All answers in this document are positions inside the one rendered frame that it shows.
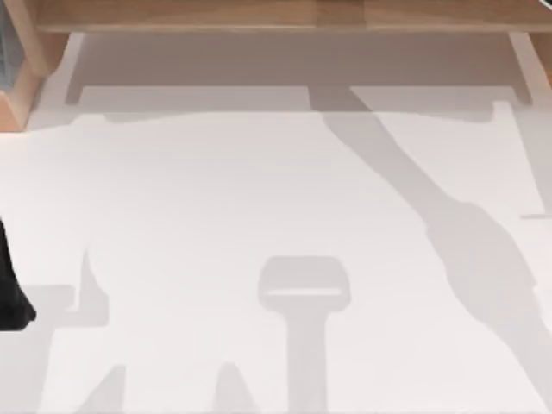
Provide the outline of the pale wooden drawer front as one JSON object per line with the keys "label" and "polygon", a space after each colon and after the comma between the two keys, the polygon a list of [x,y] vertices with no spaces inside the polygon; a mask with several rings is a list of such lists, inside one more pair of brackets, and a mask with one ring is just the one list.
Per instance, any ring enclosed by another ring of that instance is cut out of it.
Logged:
{"label": "pale wooden drawer front", "polygon": [[552,33],[541,0],[42,0],[37,25],[78,31],[369,30]]}

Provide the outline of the wooden cupboard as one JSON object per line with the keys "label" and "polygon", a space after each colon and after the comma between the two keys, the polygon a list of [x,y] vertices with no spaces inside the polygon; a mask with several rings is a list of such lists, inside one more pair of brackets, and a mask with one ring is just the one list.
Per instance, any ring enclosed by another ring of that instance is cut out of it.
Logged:
{"label": "wooden cupboard", "polygon": [[0,133],[23,131],[41,85],[59,67],[69,34],[42,27],[57,0],[0,0]]}

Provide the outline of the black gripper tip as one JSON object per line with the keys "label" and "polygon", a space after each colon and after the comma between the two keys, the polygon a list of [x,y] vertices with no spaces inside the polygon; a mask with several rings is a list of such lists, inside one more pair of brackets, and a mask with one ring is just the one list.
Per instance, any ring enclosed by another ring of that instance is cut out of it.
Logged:
{"label": "black gripper tip", "polygon": [[37,312],[22,290],[13,268],[3,221],[0,219],[0,332],[21,331]]}

